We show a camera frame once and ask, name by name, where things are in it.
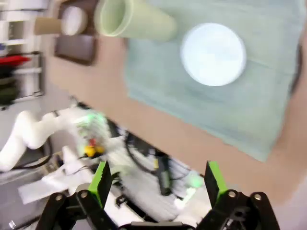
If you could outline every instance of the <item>tan tabletop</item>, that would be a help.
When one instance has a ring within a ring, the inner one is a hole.
[[[204,173],[207,160],[218,161],[227,183],[237,185],[246,195],[263,191],[273,205],[289,199],[306,176],[305,76],[291,98],[272,154],[261,163],[205,131],[129,98],[123,79],[123,39],[99,37],[96,62],[90,67],[54,57],[53,39],[48,40],[47,77],[54,84],[200,173]]]

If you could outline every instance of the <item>teal towel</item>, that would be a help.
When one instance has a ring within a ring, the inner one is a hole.
[[[281,132],[295,76],[304,1],[148,2],[172,15],[179,32],[167,43],[130,39],[125,67],[129,96],[266,161]],[[179,55],[182,38],[200,23],[228,26],[245,43],[247,65],[235,82],[209,87],[197,83],[184,70]]]

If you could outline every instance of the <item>screw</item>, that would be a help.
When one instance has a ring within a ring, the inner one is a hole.
[[[259,194],[256,194],[256,195],[255,195],[255,199],[256,199],[256,200],[261,200],[261,196],[260,196]]]
[[[58,195],[57,197],[56,197],[56,200],[57,201],[59,201],[59,200],[61,200],[62,199],[62,195]]]
[[[15,229],[16,228],[16,224],[12,220],[9,222],[9,226],[10,226],[11,229]]]
[[[236,193],[233,192],[233,191],[230,191],[230,192],[228,193],[228,195],[229,195],[231,198],[234,198],[234,197],[236,196]]]
[[[81,193],[81,197],[82,197],[82,198],[86,198],[86,196],[87,196],[87,192]]]

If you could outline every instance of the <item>white plate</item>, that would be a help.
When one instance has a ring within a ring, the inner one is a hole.
[[[209,86],[232,83],[243,72],[246,51],[243,41],[228,27],[200,24],[184,37],[181,61],[197,82]]]
[[[62,32],[65,35],[81,34],[88,23],[88,16],[79,7],[68,7],[62,17]]]

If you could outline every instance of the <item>light green cup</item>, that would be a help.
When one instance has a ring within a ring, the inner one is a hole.
[[[174,18],[145,0],[105,0],[95,11],[95,26],[109,37],[169,41],[177,33]]]

